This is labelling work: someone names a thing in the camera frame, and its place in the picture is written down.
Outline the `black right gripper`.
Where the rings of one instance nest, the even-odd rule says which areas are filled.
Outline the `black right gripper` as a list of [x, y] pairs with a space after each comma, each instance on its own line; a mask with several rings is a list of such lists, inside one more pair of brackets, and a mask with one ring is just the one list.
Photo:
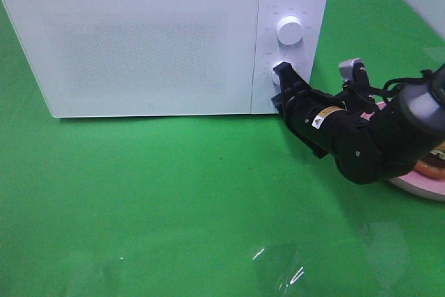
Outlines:
[[369, 101], [354, 90], [329, 95], [311, 86], [281, 62], [273, 68], [281, 93], [271, 101], [277, 106], [287, 128], [318, 158], [331, 154], [338, 160], [369, 156], [369, 121], [362, 117]]

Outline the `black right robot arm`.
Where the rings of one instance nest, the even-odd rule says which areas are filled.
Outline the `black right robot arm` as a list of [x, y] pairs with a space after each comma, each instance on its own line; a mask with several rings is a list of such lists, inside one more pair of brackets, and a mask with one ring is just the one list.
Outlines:
[[356, 184], [408, 174], [444, 142], [444, 68], [418, 78], [369, 82], [359, 58], [339, 64], [342, 90], [312, 88], [282, 62], [273, 69], [280, 93], [272, 103], [288, 130], [318, 158], [334, 157], [339, 172]]

